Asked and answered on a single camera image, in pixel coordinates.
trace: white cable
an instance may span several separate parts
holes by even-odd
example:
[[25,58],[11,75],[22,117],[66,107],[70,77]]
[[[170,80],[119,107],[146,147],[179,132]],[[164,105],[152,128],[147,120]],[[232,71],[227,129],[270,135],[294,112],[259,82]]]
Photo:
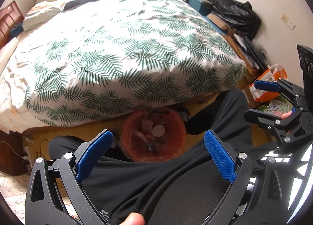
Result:
[[16,153],[16,155],[17,155],[18,157],[24,159],[22,156],[19,156],[19,154],[18,154],[18,153],[13,149],[13,147],[11,147],[7,142],[5,142],[5,141],[0,141],[0,143],[5,143],[5,144],[7,144],[7,145],[13,150],[13,152]]

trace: wooden cabinet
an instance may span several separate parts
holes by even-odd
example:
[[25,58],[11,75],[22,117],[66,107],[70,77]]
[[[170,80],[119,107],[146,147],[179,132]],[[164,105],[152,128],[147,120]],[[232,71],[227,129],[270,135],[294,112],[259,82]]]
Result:
[[[22,138],[17,133],[6,134],[0,131],[0,142],[8,143],[20,156],[22,156]],[[0,143],[0,171],[12,176],[25,173],[23,159],[5,143]]]

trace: black plastic bag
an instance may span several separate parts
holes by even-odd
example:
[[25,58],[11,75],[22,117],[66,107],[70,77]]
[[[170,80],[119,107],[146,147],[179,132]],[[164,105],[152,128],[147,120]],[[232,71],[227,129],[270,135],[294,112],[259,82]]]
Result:
[[251,40],[262,23],[249,2],[213,0],[213,13],[229,24],[232,29]]

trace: red trash can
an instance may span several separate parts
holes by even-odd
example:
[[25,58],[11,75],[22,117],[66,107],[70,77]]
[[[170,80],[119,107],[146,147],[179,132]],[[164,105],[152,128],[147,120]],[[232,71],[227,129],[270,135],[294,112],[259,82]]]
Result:
[[[136,134],[142,131],[141,120],[153,121],[153,126],[165,127],[162,148],[156,153],[148,151],[147,144]],[[186,128],[179,114],[169,108],[155,108],[135,111],[126,119],[119,146],[123,153],[137,162],[161,162],[180,156],[186,138]]]

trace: wooden headboard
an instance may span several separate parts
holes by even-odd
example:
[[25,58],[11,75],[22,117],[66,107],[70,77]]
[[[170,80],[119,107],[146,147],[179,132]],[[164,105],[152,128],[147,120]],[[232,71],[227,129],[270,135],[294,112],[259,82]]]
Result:
[[15,1],[0,10],[0,49],[9,41],[10,30],[23,20],[24,16]]

